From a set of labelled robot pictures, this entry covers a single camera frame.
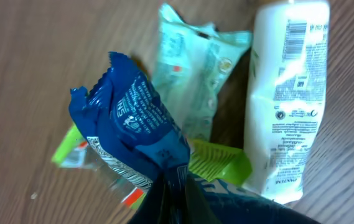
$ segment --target wet wipes package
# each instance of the wet wipes package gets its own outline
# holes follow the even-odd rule
[[[191,26],[166,3],[159,21],[153,85],[182,132],[209,141],[217,94],[250,48],[251,32],[218,32],[214,23]]]
[[[184,189],[189,146],[145,74],[126,55],[88,93],[71,90],[70,116],[90,146],[143,191],[164,173],[176,195]]]

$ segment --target light green plastic packet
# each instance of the light green plastic packet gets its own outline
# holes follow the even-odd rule
[[[252,34],[216,32],[213,23],[190,26],[168,4],[159,17],[161,42],[152,83],[182,132],[208,141],[217,94],[250,48]]]

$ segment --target wood grain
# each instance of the wood grain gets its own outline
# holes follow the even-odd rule
[[[60,170],[50,158],[71,123],[68,89],[92,86],[107,51],[137,55],[152,70],[160,3],[0,0],[0,224],[125,223],[134,213],[91,171]],[[256,3],[171,1],[187,22],[221,31],[252,29]],[[304,197],[290,206],[322,223],[354,223],[354,1],[331,4],[325,117]],[[214,142],[243,145],[248,60],[222,89]]]

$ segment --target lime green plastic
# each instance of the lime green plastic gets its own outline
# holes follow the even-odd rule
[[[190,155],[189,170],[211,182],[223,179],[241,185],[252,169],[242,149],[222,146],[201,140],[191,141],[194,153]]]
[[[60,166],[82,138],[82,134],[79,132],[76,125],[73,124],[55,151],[55,154],[52,156],[51,161]]]

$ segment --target blue plastic wrapper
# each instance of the blue plastic wrapper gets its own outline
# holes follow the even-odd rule
[[[114,171],[144,191],[164,174],[174,203],[183,205],[190,154],[186,139],[137,65],[116,52],[109,60],[110,68],[89,93],[84,87],[70,91],[70,116]]]

